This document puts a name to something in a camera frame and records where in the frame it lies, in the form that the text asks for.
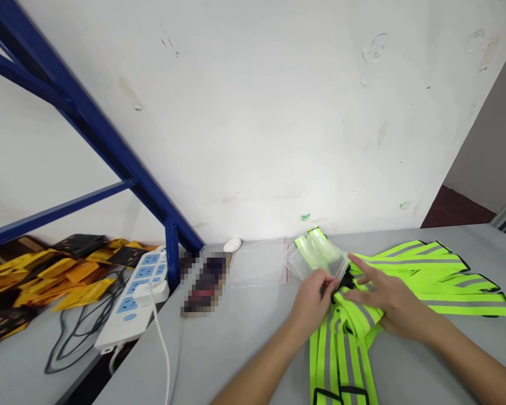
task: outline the white round object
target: white round object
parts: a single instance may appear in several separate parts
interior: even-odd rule
[[[223,246],[223,251],[227,253],[233,253],[237,251],[240,248],[240,246],[242,246],[242,241],[240,240],[240,238],[233,238],[229,240],[225,244],[225,246]]]

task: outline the plug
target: plug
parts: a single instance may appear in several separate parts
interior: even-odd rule
[[[140,307],[150,305],[150,286],[148,283],[137,286],[133,293],[133,298]],[[155,303],[167,301],[169,298],[169,285],[166,280],[156,281],[152,283],[153,300]]]

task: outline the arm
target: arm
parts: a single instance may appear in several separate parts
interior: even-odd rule
[[[351,290],[346,299],[381,308],[381,326],[403,338],[420,341],[438,352],[485,405],[506,405],[506,367],[465,336],[449,319],[423,304],[397,277],[390,277],[349,255],[372,281],[374,292]]]
[[[506,367],[453,324],[430,343],[430,347],[443,357],[482,403],[506,404]]]
[[[288,365],[320,326],[338,281],[324,270],[305,279],[284,324],[212,401],[211,405],[268,404]],[[325,287],[324,295],[320,289]]]

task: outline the clear plastic bag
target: clear plastic bag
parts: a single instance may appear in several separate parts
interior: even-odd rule
[[[318,268],[341,280],[350,263],[347,252],[335,246],[324,235],[308,232],[289,245],[288,269],[301,280]]]
[[[284,238],[244,242],[232,254],[229,287],[252,287],[288,282],[287,245]]]

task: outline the hand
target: hand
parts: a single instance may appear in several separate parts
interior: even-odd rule
[[[300,284],[287,319],[287,326],[300,345],[309,339],[324,320],[331,305],[332,294],[338,285],[339,280],[322,269],[312,272]]]
[[[375,291],[350,290],[344,298],[385,311],[380,320],[385,331],[433,345],[442,339],[446,330],[454,327],[447,318],[421,302],[400,278],[387,276],[353,254],[349,258],[365,274],[358,279],[358,284],[370,281]]]

